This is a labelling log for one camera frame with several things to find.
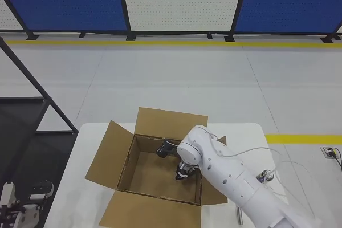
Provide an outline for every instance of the electrical outlet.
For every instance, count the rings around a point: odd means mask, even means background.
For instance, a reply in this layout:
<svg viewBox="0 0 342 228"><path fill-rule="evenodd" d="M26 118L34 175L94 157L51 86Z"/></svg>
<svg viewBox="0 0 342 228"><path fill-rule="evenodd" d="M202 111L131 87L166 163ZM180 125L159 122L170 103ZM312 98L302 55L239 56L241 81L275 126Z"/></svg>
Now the electrical outlet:
<svg viewBox="0 0 342 228"><path fill-rule="evenodd" d="M324 157L327 159L335 159L333 156L329 155L329 152L333 152L336 154L337 159L339 159L339 155L336 153L334 149L331 149L331 147L328 146L320 146L321 151L323 152Z"/></svg>

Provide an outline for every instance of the floor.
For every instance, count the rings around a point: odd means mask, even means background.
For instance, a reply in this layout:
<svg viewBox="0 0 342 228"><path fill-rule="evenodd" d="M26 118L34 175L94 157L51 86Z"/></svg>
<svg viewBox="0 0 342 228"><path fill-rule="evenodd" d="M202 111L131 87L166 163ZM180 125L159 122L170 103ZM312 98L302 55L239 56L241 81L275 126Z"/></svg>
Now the floor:
<svg viewBox="0 0 342 228"><path fill-rule="evenodd" d="M48 35L40 39L73 37ZM318 38L269 36L237 40L320 42ZM258 123L265 133L342 134L342 49L11 48L78 128L110 120L134 123L138 107L151 107L208 115L210 123ZM34 95L39 94L0 51L0 96ZM51 111L40 129L66 126ZM274 155L276 162L291 159L307 169L287 162L279 166L282 183L291 192L291 204L320 218L323 227L342 227L340 169L335 160L324 158L319 146L270 145L282 153L282 157ZM342 145L332 146L342 153Z"/></svg>

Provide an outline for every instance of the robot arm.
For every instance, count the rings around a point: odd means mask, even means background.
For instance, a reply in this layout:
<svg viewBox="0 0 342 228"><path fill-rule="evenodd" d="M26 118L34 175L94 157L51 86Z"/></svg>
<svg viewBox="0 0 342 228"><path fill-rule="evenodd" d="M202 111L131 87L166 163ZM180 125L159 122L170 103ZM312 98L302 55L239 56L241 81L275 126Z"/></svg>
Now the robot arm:
<svg viewBox="0 0 342 228"><path fill-rule="evenodd" d="M243 161L210 131L195 126L177 147L182 163L178 176L198 166L201 174L239 206L257 228L319 227L318 222L297 213L264 188Z"/></svg>

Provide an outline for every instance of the open cardboard box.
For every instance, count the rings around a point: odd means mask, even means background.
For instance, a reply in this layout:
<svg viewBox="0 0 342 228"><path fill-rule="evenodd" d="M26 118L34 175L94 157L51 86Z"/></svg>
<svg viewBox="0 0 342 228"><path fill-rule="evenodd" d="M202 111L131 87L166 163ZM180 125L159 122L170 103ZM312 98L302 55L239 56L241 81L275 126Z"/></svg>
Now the open cardboard box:
<svg viewBox="0 0 342 228"><path fill-rule="evenodd" d="M149 108L139 109L134 134L110 122L86 175L116 190L100 226L200 228L202 205L227 203L200 172L176 181L180 159L156 155L163 139L178 144L198 124L207 116Z"/></svg>

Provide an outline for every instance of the yellow floor line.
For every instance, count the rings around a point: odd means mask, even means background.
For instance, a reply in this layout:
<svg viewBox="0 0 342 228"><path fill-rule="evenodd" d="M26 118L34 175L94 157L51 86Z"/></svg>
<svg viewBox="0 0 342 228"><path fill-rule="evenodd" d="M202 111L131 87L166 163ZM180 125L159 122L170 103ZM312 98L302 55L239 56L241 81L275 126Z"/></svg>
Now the yellow floor line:
<svg viewBox="0 0 342 228"><path fill-rule="evenodd" d="M342 144L342 135L265 135L271 144Z"/></svg>
<svg viewBox="0 0 342 228"><path fill-rule="evenodd" d="M7 44L34 44L34 45L162 45L162 46L226 46L226 47L299 47L299 48L342 48L342 43L270 43L270 42L216 42L216 41L116 41L116 40L6 40Z"/></svg>

